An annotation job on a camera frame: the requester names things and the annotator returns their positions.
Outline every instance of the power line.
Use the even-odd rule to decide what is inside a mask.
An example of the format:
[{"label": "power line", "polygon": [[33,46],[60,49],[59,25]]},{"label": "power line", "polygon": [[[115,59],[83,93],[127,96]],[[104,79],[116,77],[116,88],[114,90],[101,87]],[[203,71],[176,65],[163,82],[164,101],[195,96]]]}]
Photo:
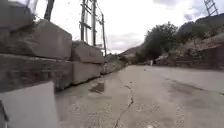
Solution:
[{"label": "power line", "polygon": [[102,11],[101,11],[101,9],[100,9],[100,6],[99,6],[98,2],[96,2],[96,5],[97,5],[97,7],[99,8],[100,13],[103,14]]}]

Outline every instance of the road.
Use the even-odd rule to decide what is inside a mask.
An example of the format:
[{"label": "road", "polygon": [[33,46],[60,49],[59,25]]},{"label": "road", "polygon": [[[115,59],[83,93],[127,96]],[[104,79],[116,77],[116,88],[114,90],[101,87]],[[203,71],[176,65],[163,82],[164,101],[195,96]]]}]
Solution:
[{"label": "road", "polygon": [[224,73],[129,66],[56,102],[62,128],[223,128]]}]

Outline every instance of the sky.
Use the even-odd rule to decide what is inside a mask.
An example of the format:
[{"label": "sky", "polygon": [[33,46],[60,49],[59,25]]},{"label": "sky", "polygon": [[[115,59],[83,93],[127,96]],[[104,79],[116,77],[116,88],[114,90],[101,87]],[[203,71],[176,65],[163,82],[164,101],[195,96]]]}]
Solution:
[{"label": "sky", "polygon": [[[55,0],[51,21],[80,39],[82,0]],[[120,53],[144,41],[147,30],[170,21],[180,26],[207,15],[204,0],[97,0],[105,15],[106,41],[109,51]],[[224,0],[215,0],[219,13],[224,12]],[[36,13],[43,17],[47,1],[39,0]],[[102,43],[101,27],[97,24],[97,43]]]}]

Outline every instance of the utility pole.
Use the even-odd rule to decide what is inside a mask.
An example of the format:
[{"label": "utility pole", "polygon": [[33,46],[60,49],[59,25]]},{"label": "utility pole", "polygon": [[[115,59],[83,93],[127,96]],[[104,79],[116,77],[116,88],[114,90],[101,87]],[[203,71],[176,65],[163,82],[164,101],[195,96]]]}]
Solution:
[{"label": "utility pole", "polygon": [[102,14],[102,29],[103,29],[103,46],[104,46],[104,53],[105,56],[107,55],[107,46],[106,46],[106,40],[105,40],[105,28],[104,28],[104,15]]},{"label": "utility pole", "polygon": [[80,33],[80,36],[81,36],[81,40],[84,41],[84,22],[85,22],[85,12],[86,12],[86,9],[85,9],[85,3],[86,3],[86,0],[82,0],[82,14],[81,14],[81,22],[80,22],[80,25],[81,25],[81,33]]},{"label": "utility pole", "polygon": [[[88,24],[88,13],[85,13],[85,24]],[[85,37],[86,37],[86,42],[88,42],[88,28],[85,27]]]},{"label": "utility pole", "polygon": [[92,0],[92,43],[96,46],[96,0]]}]

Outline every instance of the bush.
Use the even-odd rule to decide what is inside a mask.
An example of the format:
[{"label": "bush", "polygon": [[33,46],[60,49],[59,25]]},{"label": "bush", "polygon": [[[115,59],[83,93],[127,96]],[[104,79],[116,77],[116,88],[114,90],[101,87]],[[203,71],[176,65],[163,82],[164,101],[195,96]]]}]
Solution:
[{"label": "bush", "polygon": [[157,25],[146,34],[145,41],[141,46],[141,57],[158,58],[163,52],[177,46],[176,40],[177,27],[170,22]]}]

